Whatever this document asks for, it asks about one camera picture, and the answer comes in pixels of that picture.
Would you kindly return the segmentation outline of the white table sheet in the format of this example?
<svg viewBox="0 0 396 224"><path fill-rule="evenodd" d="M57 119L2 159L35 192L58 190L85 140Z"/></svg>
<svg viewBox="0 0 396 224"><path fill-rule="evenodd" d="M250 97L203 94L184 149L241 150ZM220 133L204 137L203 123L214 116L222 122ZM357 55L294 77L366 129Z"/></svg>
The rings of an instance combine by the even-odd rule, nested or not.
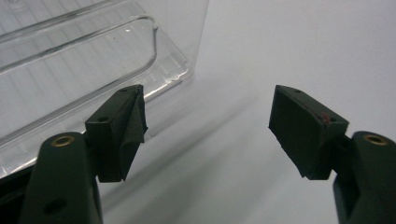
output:
<svg viewBox="0 0 396 224"><path fill-rule="evenodd" d="M277 85L396 141L396 0L209 0L193 74L146 100L131 171L100 188L106 224L337 224L269 130Z"/></svg>

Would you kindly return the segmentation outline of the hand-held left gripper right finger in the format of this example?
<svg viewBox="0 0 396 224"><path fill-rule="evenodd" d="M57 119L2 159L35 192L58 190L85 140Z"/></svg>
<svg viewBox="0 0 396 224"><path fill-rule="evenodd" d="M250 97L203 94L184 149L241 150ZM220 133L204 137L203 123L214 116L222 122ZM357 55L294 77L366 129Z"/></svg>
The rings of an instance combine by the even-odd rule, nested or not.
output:
<svg viewBox="0 0 396 224"><path fill-rule="evenodd" d="M332 184L340 224L396 224L396 142L346 136L348 121L308 94L277 85L269 129L301 176Z"/></svg>

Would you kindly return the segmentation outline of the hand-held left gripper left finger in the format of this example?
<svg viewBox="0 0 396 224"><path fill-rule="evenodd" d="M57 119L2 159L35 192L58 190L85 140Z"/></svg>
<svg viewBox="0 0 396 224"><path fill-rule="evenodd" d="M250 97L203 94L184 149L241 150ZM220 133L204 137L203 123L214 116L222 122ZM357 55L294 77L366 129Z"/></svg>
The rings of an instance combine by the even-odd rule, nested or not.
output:
<svg viewBox="0 0 396 224"><path fill-rule="evenodd" d="M44 141L18 224L103 224L97 184L126 179L147 131L144 87L116 91L86 121L84 133Z"/></svg>

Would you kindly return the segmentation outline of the clear plastic bin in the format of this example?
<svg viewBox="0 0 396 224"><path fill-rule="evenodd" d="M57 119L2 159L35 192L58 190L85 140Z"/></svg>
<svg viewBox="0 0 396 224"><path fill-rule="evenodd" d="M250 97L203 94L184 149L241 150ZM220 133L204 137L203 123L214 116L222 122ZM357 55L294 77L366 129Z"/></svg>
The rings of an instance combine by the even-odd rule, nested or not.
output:
<svg viewBox="0 0 396 224"><path fill-rule="evenodd" d="M0 0L0 178L115 91L151 100L193 74L209 0Z"/></svg>

